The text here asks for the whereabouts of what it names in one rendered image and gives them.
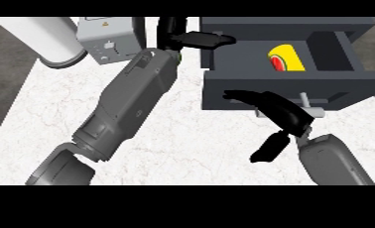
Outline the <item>grey appliance box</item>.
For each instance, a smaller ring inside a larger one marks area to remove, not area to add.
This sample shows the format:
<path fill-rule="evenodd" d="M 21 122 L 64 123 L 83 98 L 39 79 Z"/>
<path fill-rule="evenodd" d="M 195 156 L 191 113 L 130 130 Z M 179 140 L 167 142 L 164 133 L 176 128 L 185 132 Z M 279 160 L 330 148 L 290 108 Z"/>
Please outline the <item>grey appliance box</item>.
<path fill-rule="evenodd" d="M 79 41 L 99 64 L 132 60 L 147 48 L 144 17 L 80 17 Z"/>

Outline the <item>white cylinder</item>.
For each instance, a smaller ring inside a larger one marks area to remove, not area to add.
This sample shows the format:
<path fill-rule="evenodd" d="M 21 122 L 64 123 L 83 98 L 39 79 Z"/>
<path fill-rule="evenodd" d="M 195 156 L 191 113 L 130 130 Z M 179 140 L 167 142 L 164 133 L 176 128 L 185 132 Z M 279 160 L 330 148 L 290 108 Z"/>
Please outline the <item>white cylinder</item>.
<path fill-rule="evenodd" d="M 0 26 L 39 54 L 45 66 L 68 68 L 88 56 L 70 17 L 0 17 Z"/>

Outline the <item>dark grey drawer front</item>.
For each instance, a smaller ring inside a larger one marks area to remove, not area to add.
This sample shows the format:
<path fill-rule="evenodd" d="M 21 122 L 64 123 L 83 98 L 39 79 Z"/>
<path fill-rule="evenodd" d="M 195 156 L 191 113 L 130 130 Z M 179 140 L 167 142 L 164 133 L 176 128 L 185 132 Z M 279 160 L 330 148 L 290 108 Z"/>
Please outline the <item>dark grey drawer front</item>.
<path fill-rule="evenodd" d="M 271 91 L 297 105 L 305 92 L 312 107 L 338 111 L 375 95 L 374 71 L 275 71 L 204 73 L 203 109 L 254 110 L 223 98 L 226 90 Z"/>

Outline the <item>dark grey open drawer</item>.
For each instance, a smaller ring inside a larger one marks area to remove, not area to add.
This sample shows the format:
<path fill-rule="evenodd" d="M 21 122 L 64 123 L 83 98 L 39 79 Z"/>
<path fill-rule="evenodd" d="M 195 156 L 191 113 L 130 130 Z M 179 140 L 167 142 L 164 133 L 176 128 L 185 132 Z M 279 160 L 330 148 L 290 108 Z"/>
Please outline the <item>dark grey open drawer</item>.
<path fill-rule="evenodd" d="M 369 17 L 204 17 L 201 30 L 238 42 L 201 52 L 201 66 L 225 73 L 275 70 L 269 51 L 291 44 L 305 71 L 368 71 L 352 43 L 372 27 Z"/>

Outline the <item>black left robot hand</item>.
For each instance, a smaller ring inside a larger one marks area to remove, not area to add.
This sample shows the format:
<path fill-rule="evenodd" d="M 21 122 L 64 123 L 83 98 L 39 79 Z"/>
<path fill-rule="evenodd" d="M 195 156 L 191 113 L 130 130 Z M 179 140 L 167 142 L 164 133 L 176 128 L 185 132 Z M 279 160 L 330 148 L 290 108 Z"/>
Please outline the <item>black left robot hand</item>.
<path fill-rule="evenodd" d="M 237 38 L 198 31 L 186 32 L 186 17 L 161 17 L 157 26 L 157 47 L 161 50 L 181 52 L 183 48 L 214 50 L 232 45 Z"/>

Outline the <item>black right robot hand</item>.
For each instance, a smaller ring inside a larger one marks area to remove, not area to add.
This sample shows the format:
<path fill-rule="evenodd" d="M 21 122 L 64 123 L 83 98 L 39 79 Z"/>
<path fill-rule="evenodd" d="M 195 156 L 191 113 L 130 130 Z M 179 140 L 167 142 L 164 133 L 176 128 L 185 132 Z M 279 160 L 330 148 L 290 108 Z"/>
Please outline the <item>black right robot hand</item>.
<path fill-rule="evenodd" d="M 271 163 L 290 143 L 288 136 L 302 137 L 315 118 L 291 101 L 269 91 L 259 93 L 248 90 L 226 90 L 223 98 L 254 105 L 281 127 L 250 157 L 253 163 Z"/>

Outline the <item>yellow cup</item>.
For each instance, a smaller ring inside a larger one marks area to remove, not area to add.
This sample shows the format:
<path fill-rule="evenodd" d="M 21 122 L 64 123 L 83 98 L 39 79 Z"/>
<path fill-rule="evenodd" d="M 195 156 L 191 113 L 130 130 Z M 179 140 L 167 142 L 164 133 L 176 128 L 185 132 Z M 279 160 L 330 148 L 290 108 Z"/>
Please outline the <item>yellow cup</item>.
<path fill-rule="evenodd" d="M 305 71 L 305 65 L 291 44 L 281 44 L 272 48 L 269 61 L 276 71 Z"/>

